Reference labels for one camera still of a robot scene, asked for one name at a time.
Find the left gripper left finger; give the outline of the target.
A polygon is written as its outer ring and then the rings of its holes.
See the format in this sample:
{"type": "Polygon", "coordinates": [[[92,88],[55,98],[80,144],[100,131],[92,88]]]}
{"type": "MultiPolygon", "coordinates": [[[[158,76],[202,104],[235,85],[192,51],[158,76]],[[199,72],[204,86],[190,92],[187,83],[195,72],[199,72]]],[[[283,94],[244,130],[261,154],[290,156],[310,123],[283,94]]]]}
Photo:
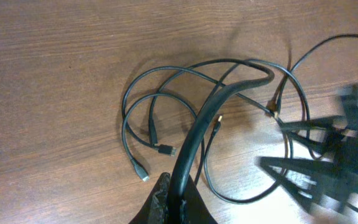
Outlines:
{"type": "Polygon", "coordinates": [[[129,224],[164,224],[168,219],[167,196],[170,174],[163,172],[142,208],[129,224]]]}

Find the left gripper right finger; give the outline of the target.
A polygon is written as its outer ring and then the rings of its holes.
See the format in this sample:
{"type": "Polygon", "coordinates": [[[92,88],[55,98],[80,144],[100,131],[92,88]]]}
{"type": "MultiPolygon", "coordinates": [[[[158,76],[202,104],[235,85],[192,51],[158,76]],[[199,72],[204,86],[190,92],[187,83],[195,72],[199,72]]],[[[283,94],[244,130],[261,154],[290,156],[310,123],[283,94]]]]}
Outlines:
{"type": "Polygon", "coordinates": [[[207,209],[191,177],[188,178],[186,189],[180,204],[180,223],[217,224],[217,221],[207,209]]]}

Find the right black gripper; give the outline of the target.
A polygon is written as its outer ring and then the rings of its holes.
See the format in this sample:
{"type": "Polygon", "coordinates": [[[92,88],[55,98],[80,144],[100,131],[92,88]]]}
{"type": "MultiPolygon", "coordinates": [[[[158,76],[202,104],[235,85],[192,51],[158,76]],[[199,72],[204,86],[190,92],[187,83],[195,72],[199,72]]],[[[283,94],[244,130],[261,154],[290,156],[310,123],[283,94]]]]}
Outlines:
{"type": "Polygon", "coordinates": [[[307,121],[283,123],[280,129],[313,152],[322,152],[331,162],[279,157],[260,157],[259,166],[287,191],[297,204],[311,213],[313,204],[337,212],[353,207],[358,196],[358,86],[339,92],[344,114],[307,121]],[[297,131],[322,131],[314,141],[297,131]]]}

